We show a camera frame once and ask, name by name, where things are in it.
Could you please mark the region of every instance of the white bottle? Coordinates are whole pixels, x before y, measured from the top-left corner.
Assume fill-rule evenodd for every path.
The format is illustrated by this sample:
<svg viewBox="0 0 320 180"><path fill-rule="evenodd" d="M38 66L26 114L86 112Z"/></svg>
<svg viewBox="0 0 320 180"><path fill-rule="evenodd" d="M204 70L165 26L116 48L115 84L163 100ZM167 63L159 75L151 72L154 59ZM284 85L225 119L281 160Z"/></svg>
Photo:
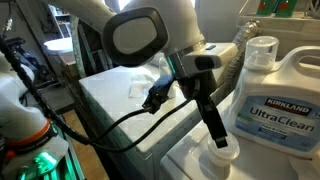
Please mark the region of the white bottle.
<svg viewBox="0 0 320 180"><path fill-rule="evenodd" d="M312 158L320 148L320 67L300 60L312 56L320 64L320 47L299 47L274 62L277 44L272 37L248 42L230 109L231 130L268 147Z"/></svg>

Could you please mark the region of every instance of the white appliance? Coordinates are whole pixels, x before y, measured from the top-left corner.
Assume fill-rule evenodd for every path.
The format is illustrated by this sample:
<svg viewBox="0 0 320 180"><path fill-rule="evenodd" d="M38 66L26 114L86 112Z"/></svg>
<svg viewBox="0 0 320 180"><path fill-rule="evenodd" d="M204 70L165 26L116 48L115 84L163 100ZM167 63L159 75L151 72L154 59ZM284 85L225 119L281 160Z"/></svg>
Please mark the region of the white appliance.
<svg viewBox="0 0 320 180"><path fill-rule="evenodd" d="M220 77L224 66L213 70ZM80 80L86 99L95 113L101 129L106 129L125 114L141 109L145 97L130 98L132 80L138 75L151 74L157 79L159 68L150 64L138 68L117 67ZM185 101L178 89L176 97L169 99L160 110L136 116L116 128L107 146L123 148L137 140L166 112ZM122 154L111 154L111 158L125 179L158 179L160 160L199 121L201 116L194 101L171 115L150 136L132 150Z"/></svg>

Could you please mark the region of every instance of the white cap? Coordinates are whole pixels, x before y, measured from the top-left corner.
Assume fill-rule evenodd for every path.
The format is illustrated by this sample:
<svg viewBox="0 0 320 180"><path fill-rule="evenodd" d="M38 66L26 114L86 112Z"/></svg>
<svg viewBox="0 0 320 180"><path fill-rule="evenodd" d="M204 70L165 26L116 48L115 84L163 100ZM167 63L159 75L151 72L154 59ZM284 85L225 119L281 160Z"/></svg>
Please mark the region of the white cap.
<svg viewBox="0 0 320 180"><path fill-rule="evenodd" d="M227 166L232 160L236 159L240 153L240 148L237 139L229 132L227 132L226 141L227 147L218 148L215 141L208 136L208 149L210 160L219 167Z"/></svg>
<svg viewBox="0 0 320 180"><path fill-rule="evenodd" d="M247 42L245 67L255 70L271 69L275 63L279 40L272 36L259 36Z"/></svg>

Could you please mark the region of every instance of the black cable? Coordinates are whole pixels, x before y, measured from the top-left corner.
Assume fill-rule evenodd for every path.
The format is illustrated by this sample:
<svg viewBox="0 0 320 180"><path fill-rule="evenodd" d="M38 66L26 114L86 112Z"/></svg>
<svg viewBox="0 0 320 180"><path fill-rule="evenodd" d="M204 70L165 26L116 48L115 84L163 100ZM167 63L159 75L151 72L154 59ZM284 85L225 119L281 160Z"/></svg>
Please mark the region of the black cable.
<svg viewBox="0 0 320 180"><path fill-rule="evenodd" d="M27 92L23 93L22 96L19 98L19 101L22 105L28 106L28 98L27 98Z"/></svg>
<svg viewBox="0 0 320 180"><path fill-rule="evenodd" d="M79 134L78 132L74 131L71 127L69 127L60 117L57 115L51 107L46 103L45 99L40 95L38 92L38 89L33 85L32 80L30 77L27 75L26 71L21 67L21 62L17 59L17 57L13 54L13 52L10 50L10 48L7 46L7 44L4 42L3 39L0 38L0 51L4 54L5 58L8 60L8 62L11 64L13 70L17 72L18 77L23 81L24 85L28 88L28 91L33 95L34 99L38 102L40 105L41 109L43 110L43 113L45 116L49 117L64 133L68 134L70 137L73 139L79 141L82 144L90 144L96 148L108 151L108 152L116 152L116 153L121 153L125 152L137 144L139 144L141 141L143 141L148 135L150 135L167 117L172 115L173 113L177 112L180 110L182 107L187 105L199 92L200 88L200 83L199 81L196 81L195 87L194 87L194 92L192 95L192 98L186 100L176 108L172 109L169 111L167 114L162 116L146 133L144 133L138 140L130 144L129 146L122 148L122 149L109 149L104 146L101 146L96 143L91 143L91 140L88 139L87 137ZM138 110L136 112L129 113L127 116L124 118L120 119L119 122L116 122L120 124L124 120L128 119L131 117L133 114L141 114L144 113L145 111L148 111L148 109L143 109L143 110ZM115 128L117 125L113 125L112 128L109 128L109 131L111 131L113 128Z"/></svg>
<svg viewBox="0 0 320 180"><path fill-rule="evenodd" d="M170 115L172 115L173 113L177 112L178 110L180 110L181 108L183 108L185 105L187 105L192 99L188 99L185 102L183 102L182 104L180 104L179 106L177 106L176 108L172 109L171 111L169 111L167 114L165 114L164 116L162 116L146 133L144 133L139 139L137 139L135 142L133 142L132 144L130 144L129 146L122 148L122 149L111 149L111 148L107 148L104 146L101 146L99 144L93 143L91 144L93 147L107 151L107 152L112 152L112 153L122 153L125 151L128 151L129 149L135 147L137 144L139 144L141 141L143 141L147 136L149 136L167 117L169 117Z"/></svg>
<svg viewBox="0 0 320 180"><path fill-rule="evenodd" d="M123 121L127 120L130 117L142 114L142 113L146 113L149 112L149 109L140 109L134 112L131 112L125 116L123 116L122 118L120 118L119 120L117 120L115 123L113 123L107 130L105 130L102 134L100 134L99 136L93 138L90 141L90 144L97 142L98 140L100 140L101 138L103 138L104 136L106 136L107 134L109 134L110 131L112 131L115 127L117 127L120 123L122 123Z"/></svg>

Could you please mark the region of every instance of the bottle label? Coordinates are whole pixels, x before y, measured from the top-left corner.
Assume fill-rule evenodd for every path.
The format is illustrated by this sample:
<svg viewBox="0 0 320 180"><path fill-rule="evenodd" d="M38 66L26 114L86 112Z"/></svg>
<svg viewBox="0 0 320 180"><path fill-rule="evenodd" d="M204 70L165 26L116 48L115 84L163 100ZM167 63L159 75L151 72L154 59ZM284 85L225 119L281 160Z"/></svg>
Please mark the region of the bottle label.
<svg viewBox="0 0 320 180"><path fill-rule="evenodd" d="M291 98L249 96L235 125L264 140L308 152L320 139L320 107Z"/></svg>

